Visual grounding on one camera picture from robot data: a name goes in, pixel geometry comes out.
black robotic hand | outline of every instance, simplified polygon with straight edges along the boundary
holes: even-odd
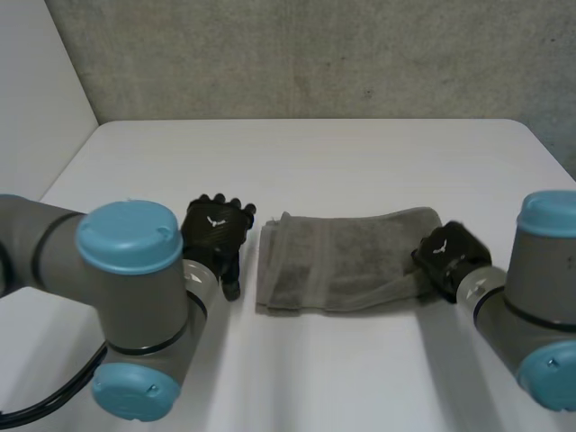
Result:
[[[206,194],[190,202],[182,223],[183,257],[208,267],[221,281],[229,302],[240,296],[240,246],[254,225],[256,206],[242,209],[238,198],[226,202],[217,193],[211,200]]]
[[[412,252],[412,259],[451,303],[456,303],[458,286],[470,272],[492,263],[490,251],[464,225],[454,221],[423,238]]]

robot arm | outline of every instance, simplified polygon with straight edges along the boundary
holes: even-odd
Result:
[[[221,280],[238,298],[239,248],[255,212],[203,195],[181,234],[154,202],[84,215],[0,195],[0,297],[33,286],[95,307],[108,354],[94,399],[120,418],[157,420],[180,393]]]
[[[412,256],[536,402],[576,410],[576,192],[524,200],[508,274],[457,222],[433,231]]]

white table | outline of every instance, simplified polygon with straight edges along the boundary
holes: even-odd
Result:
[[[283,211],[361,217],[412,206],[463,221],[506,267],[525,195],[574,188],[532,133],[498,120],[121,121],[100,127],[44,201],[89,212],[223,192],[256,204],[243,298],[220,301],[171,414],[126,422],[88,391],[22,430],[573,431],[538,407],[444,303],[376,318],[256,315],[259,228]],[[24,290],[0,302],[3,408],[54,391],[101,342],[85,306]]]

white wall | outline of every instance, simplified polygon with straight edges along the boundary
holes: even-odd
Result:
[[[42,0],[0,0],[0,194],[38,199],[97,127]]]

folded towel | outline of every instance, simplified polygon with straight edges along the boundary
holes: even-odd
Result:
[[[284,213],[262,228],[256,309],[355,312],[429,294],[410,253],[440,225],[430,208],[359,219]]]

